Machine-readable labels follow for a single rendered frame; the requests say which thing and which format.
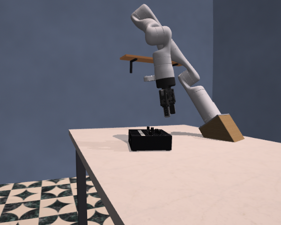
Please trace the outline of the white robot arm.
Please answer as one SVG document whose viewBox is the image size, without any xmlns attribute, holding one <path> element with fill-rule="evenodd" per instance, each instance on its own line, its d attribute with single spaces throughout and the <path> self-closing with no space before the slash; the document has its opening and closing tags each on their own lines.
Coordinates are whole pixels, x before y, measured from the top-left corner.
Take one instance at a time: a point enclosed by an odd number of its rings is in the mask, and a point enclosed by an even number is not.
<svg viewBox="0 0 281 225">
<path fill-rule="evenodd" d="M 144 31 L 147 44 L 157 45 L 158 48 L 158 51 L 153 53 L 155 75 L 145 76 L 144 81 L 174 77 L 171 61 L 179 63 L 188 70 L 181 73 L 178 79 L 204 122 L 221 114 L 203 86 L 191 87 L 200 80 L 200 77 L 172 40 L 170 28 L 162 26 L 146 4 L 141 5 L 131 14 L 131 20 L 137 28 Z"/>
</svg>

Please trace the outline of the black lighting desk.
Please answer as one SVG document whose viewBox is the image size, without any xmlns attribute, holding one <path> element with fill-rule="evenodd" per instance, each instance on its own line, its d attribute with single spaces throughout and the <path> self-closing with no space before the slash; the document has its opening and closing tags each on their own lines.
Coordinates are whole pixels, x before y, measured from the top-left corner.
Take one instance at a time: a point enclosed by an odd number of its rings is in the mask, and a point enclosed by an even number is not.
<svg viewBox="0 0 281 225">
<path fill-rule="evenodd" d="M 131 151 L 172 150 L 172 136 L 162 129 L 129 129 Z"/>
</svg>

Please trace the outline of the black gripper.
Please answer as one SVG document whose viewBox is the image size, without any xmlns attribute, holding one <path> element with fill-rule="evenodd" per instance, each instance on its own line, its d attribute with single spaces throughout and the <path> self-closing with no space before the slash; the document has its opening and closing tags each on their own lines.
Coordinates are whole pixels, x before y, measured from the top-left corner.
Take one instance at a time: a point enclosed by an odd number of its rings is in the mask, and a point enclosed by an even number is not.
<svg viewBox="0 0 281 225">
<path fill-rule="evenodd" d="M 170 114 L 175 114 L 175 95 L 174 89 L 171 86 L 175 86 L 175 77 L 168 77 L 156 80 L 156 87 L 162 88 L 159 90 L 160 105 L 163 107 L 164 117 L 170 117 Z"/>
</svg>

